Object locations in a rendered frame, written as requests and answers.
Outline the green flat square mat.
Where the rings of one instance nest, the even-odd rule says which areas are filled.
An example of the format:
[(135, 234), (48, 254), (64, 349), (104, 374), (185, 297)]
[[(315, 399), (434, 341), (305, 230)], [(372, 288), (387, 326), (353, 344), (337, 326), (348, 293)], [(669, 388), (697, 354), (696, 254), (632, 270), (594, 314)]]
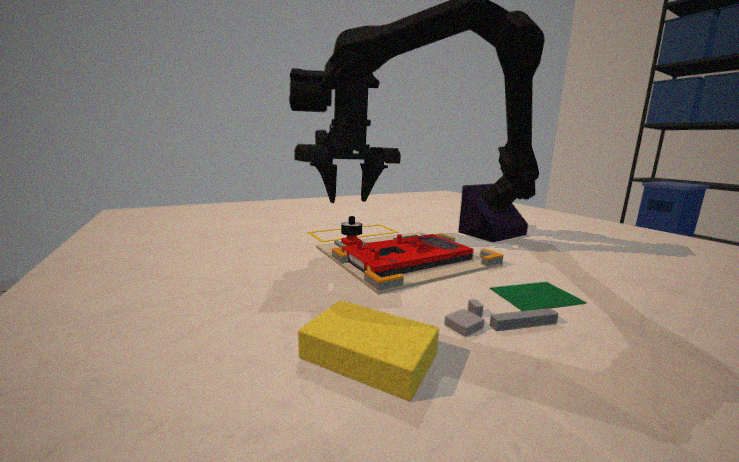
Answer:
[(521, 311), (587, 304), (548, 281), (489, 288)]

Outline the black toy wheel with grey hub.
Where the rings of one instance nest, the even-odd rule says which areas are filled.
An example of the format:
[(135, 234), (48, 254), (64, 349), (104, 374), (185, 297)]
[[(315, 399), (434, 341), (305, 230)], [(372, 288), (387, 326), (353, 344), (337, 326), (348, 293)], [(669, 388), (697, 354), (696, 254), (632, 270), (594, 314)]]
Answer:
[(341, 223), (341, 234), (347, 236), (357, 236), (362, 234), (362, 223), (355, 222), (354, 225), (350, 225), (349, 222)]

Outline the yellow rectangular block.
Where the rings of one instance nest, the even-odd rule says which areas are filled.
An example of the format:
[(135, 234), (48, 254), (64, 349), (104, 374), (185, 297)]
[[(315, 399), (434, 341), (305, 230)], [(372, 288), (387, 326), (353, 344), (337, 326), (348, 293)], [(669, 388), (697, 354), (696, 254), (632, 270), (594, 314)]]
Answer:
[(437, 356), (439, 329), (340, 300), (298, 329), (299, 357), (412, 401)]

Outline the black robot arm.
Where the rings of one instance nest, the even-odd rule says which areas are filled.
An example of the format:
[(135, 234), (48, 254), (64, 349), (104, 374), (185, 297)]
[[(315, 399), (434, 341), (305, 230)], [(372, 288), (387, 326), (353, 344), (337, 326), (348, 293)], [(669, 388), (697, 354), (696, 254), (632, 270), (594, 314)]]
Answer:
[(516, 199), (535, 195), (539, 169), (532, 148), (532, 84), (545, 43), (542, 29), (524, 12), (509, 12), (489, 0), (449, 0), (385, 25), (341, 32), (323, 71), (293, 68), (293, 111), (367, 114), (368, 88), (380, 81), (372, 72), (388, 60), (460, 32), (471, 30), (496, 47), (505, 77), (508, 142), (499, 147), (503, 175), (479, 193), (492, 212), (511, 212)]

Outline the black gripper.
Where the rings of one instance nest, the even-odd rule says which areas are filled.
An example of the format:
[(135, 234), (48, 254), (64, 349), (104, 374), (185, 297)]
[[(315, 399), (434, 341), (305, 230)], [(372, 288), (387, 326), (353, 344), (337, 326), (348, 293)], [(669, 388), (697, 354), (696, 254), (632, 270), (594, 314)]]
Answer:
[[(319, 144), (297, 144), (294, 149), (294, 160), (309, 162), (319, 171), (329, 200), (335, 203), (337, 165), (333, 159), (364, 159), (360, 163), (362, 169), (361, 200), (365, 202), (386, 163), (400, 163), (401, 154), (398, 148), (370, 147), (366, 144), (367, 114), (354, 112), (336, 112), (334, 120), (334, 143), (332, 148)], [(344, 151), (346, 153), (340, 153)], [(353, 153), (353, 150), (359, 153)]]

